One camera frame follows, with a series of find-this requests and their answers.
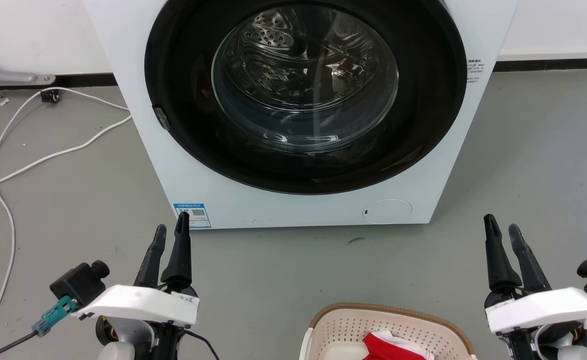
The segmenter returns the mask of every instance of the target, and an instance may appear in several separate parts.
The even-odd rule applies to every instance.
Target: laundry basket
[[[454,324],[397,307],[335,303],[318,312],[302,341],[299,360],[362,360],[364,337],[391,331],[430,351],[436,360],[475,360],[474,347]]]

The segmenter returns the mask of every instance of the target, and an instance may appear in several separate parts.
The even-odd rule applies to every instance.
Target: teal connector
[[[42,314],[42,319],[31,326],[31,330],[38,332],[38,337],[42,338],[64,317],[78,309],[78,305],[69,296],[63,296],[55,306]]]

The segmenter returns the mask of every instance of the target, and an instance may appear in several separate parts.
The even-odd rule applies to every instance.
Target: washing machine
[[[225,229],[429,223],[516,1],[85,6],[173,212]]]

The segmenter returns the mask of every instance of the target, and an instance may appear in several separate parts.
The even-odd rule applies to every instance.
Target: white cable
[[[5,129],[3,130],[3,132],[0,135],[0,145],[3,142],[3,139],[7,133],[7,130],[10,128],[10,126],[12,125],[13,121],[15,120],[15,118],[18,116],[19,112],[34,98],[37,98],[37,96],[40,95],[40,92],[42,91],[50,91],[50,90],[61,90],[61,91],[68,91],[68,92],[72,92],[74,94],[78,94],[81,96],[85,96],[87,98],[93,99],[93,100],[97,100],[100,101],[101,103],[107,104],[107,105],[111,105],[112,107],[118,108],[118,109],[122,109],[122,110],[127,110],[129,111],[129,109],[127,109],[124,106],[120,106],[120,105],[116,105],[113,104],[109,101],[103,100],[101,98],[97,98],[95,96],[91,96],[88,95],[86,93],[82,93],[73,89],[67,89],[67,88],[60,88],[60,87],[51,87],[51,88],[46,88],[46,89],[42,89],[40,91],[38,91],[37,93],[33,94],[33,96],[31,96],[30,98],[28,98],[28,100],[24,101],[24,104],[22,104],[19,109],[15,112],[14,116],[11,118],[11,120],[8,122],[7,126],[5,126]],[[116,128],[120,125],[123,125],[124,123],[126,123],[127,121],[129,121],[132,118],[131,115],[127,116],[127,118],[125,118],[122,121],[119,121],[111,126],[108,126],[106,128],[104,128],[102,131],[100,131],[99,133],[97,133],[94,137],[92,137],[89,141],[85,142],[84,144],[80,145],[80,146],[76,146],[76,147],[72,147],[72,148],[68,148],[67,150],[63,150],[60,152],[56,152],[56,153],[52,153],[51,155],[45,156],[42,159],[32,162],[31,164],[29,164],[28,166],[25,166],[23,168],[21,168],[20,170],[14,171],[13,173],[10,173],[9,175],[3,177],[0,179],[0,183],[1,182],[5,182],[21,173],[24,173],[25,171],[28,171],[29,169],[37,166],[38,164],[45,162],[51,158],[55,158],[58,157],[60,155],[63,154],[67,154],[67,153],[71,153],[72,151],[76,151],[76,150],[81,150],[83,148],[86,148],[88,145],[90,145],[91,143],[93,143],[96,139],[98,139],[99,137],[101,137],[104,133],[108,132],[109,130]],[[14,263],[14,258],[16,255],[16,226],[14,224],[14,220],[13,220],[13,216],[12,216],[12,212],[10,211],[10,208],[7,206],[7,203],[5,203],[5,201],[3,200],[3,197],[1,196],[0,193],[0,203],[2,204],[2,206],[5,208],[8,218],[9,218],[9,223],[11,225],[11,255],[9,258],[9,264],[7,267],[7,273],[5,274],[5,279],[2,283],[2,287],[0,289],[0,307],[1,307],[1,301],[3,301],[3,296],[5,295],[5,291],[7,290],[7,285],[9,283],[10,280],[10,275],[12,274],[12,269],[13,269],[13,263]]]

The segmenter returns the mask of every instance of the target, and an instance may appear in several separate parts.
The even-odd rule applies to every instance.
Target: gray floor
[[[85,91],[124,104],[117,88]],[[31,93],[3,94],[0,133]],[[124,117],[70,94],[58,105],[33,103],[1,147],[0,176]],[[0,191],[18,243],[0,346],[29,332],[55,303],[49,284],[80,262],[104,260],[108,285],[131,284],[156,225],[175,221],[131,122]],[[195,233],[193,278],[202,298],[195,331],[223,360],[294,360],[318,310],[365,302],[449,319],[479,359],[506,359],[483,312],[488,212],[504,230],[520,225],[552,287],[584,285],[575,270],[587,259],[587,70],[493,75],[431,224]],[[357,237],[364,239],[348,244]],[[0,205],[0,284],[9,253]],[[4,358],[94,359],[101,346],[93,326],[67,318]],[[213,359],[191,340],[180,351]]]

